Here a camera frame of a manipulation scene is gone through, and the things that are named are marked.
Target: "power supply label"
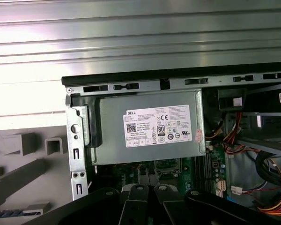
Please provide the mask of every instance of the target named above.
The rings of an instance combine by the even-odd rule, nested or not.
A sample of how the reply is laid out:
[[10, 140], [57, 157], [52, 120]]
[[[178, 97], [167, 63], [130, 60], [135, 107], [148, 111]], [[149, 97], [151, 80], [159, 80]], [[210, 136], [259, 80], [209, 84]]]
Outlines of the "power supply label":
[[128, 110], [123, 120], [127, 148], [192, 140], [189, 105]]

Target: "corrugated metal wall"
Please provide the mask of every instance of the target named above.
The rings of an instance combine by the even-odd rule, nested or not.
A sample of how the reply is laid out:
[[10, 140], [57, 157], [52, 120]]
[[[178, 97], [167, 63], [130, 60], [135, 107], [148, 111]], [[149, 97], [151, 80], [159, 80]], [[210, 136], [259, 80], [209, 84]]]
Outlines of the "corrugated metal wall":
[[278, 61], [281, 0], [0, 1], [0, 117], [63, 112], [66, 75]]

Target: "white connector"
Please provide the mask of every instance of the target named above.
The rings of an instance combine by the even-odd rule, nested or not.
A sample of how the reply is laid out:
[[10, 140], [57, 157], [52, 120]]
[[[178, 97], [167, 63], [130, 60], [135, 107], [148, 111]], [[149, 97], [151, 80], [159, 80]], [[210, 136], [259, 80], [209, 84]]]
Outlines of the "white connector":
[[216, 190], [215, 195], [223, 198], [223, 192], [221, 190]]
[[219, 182], [217, 182], [217, 189], [221, 191], [226, 191], [226, 181], [220, 180]]
[[242, 187], [231, 186], [231, 191], [232, 191], [232, 193], [234, 193], [236, 195], [242, 195], [243, 188]]

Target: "green circuit board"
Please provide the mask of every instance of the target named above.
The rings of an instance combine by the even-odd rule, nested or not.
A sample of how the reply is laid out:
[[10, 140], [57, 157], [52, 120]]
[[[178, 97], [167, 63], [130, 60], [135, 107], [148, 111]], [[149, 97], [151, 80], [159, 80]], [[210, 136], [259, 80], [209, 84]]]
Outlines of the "green circuit board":
[[192, 188], [219, 195], [218, 182], [226, 180], [225, 153], [222, 147], [215, 147], [201, 157], [107, 165], [100, 170], [103, 171], [103, 177], [113, 180], [107, 186], [121, 191], [126, 184], [138, 183], [138, 168], [142, 166], [162, 170], [160, 182], [176, 186], [182, 195]]

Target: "motherboard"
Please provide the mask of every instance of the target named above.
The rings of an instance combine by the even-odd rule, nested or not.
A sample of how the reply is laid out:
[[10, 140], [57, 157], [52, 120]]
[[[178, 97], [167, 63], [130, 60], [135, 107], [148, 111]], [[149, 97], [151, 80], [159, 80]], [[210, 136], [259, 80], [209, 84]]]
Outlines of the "motherboard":
[[161, 184], [176, 186], [182, 195], [196, 188], [226, 196], [226, 164], [222, 147], [213, 147], [200, 157], [102, 165], [97, 167], [96, 178], [100, 179], [103, 187], [121, 191], [126, 184], [138, 183], [138, 169], [141, 167], [153, 168]]

